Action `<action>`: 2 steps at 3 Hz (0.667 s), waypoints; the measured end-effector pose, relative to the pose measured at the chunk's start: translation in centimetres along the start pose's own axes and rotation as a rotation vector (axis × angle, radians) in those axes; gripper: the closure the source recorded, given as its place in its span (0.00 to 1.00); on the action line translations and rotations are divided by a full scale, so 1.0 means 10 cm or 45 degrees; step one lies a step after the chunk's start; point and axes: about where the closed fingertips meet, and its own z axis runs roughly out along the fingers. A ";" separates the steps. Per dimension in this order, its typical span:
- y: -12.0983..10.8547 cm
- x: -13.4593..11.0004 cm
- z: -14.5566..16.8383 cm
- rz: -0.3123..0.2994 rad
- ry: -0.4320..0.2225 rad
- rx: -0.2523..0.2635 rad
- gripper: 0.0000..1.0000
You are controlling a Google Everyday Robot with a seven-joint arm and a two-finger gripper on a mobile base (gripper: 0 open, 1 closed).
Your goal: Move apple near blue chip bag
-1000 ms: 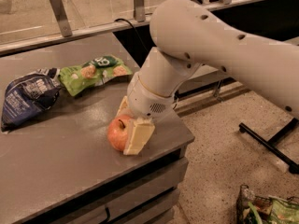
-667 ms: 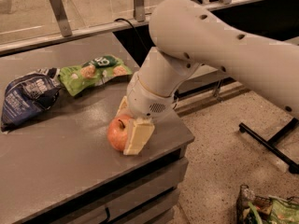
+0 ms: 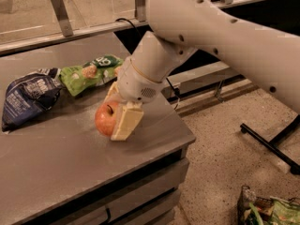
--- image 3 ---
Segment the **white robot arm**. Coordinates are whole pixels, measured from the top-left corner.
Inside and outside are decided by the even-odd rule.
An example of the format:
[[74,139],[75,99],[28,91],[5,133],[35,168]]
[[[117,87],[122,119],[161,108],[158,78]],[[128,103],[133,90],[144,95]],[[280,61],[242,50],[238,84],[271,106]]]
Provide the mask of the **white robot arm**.
[[120,103],[111,139],[124,141],[167,76],[202,50],[300,113],[300,37],[235,18],[209,0],[147,0],[151,30],[105,97]]

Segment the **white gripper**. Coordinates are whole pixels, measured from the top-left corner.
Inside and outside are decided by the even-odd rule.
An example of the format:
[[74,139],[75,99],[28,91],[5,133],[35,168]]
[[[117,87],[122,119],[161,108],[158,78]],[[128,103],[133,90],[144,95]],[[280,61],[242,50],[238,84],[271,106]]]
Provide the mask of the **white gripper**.
[[130,56],[126,58],[118,71],[117,82],[112,83],[104,98],[105,102],[119,102],[121,96],[128,101],[117,107],[112,141],[125,141],[131,135],[143,118],[142,103],[152,102],[160,93],[162,86],[162,82],[152,82],[144,77],[134,66]]

